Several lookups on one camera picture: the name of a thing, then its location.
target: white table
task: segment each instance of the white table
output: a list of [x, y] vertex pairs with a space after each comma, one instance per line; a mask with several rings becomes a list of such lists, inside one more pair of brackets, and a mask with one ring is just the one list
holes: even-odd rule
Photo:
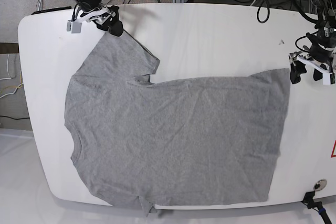
[[[272, 9], [266, 24], [255, 7], [212, 4], [139, 4], [121, 6], [125, 29], [160, 60], [152, 82], [205, 76], [248, 76], [289, 67], [294, 41], [313, 24], [298, 13]], [[25, 17], [18, 29], [26, 98], [35, 141], [51, 192], [58, 198], [107, 205], [92, 196], [70, 160], [73, 141], [64, 127], [65, 95], [71, 76], [102, 37], [93, 23], [82, 33], [66, 32], [72, 11]], [[312, 69], [291, 86], [269, 199], [229, 206], [171, 206], [161, 209], [218, 209], [301, 201], [320, 179], [317, 197], [336, 195], [336, 86], [312, 79]]]

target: gray t-shirt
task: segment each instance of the gray t-shirt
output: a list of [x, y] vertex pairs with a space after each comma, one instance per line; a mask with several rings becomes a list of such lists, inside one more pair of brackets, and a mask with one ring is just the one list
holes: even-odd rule
[[117, 207], [266, 201], [289, 70], [153, 84], [159, 60], [106, 33], [72, 76], [65, 126], [89, 191]]

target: warning label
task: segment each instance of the warning label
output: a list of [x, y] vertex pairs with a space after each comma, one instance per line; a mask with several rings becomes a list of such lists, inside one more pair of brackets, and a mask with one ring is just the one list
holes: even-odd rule
[[334, 148], [332, 149], [332, 153], [331, 153], [331, 157], [336, 157], [336, 141], [335, 141], [335, 144], [334, 144]]

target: t-shirt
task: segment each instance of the t-shirt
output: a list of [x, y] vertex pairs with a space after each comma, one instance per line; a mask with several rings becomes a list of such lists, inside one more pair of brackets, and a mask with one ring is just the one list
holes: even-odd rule
[[65, 126], [89, 191], [117, 207], [266, 201], [289, 69], [151, 83], [160, 61], [106, 33], [72, 76]]

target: t-shirt sleeve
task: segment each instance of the t-shirt sleeve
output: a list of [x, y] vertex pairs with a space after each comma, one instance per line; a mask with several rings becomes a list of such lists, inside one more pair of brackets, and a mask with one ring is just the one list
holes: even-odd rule
[[160, 61], [127, 32], [120, 37], [105, 33], [75, 76], [97, 78], [154, 74]]

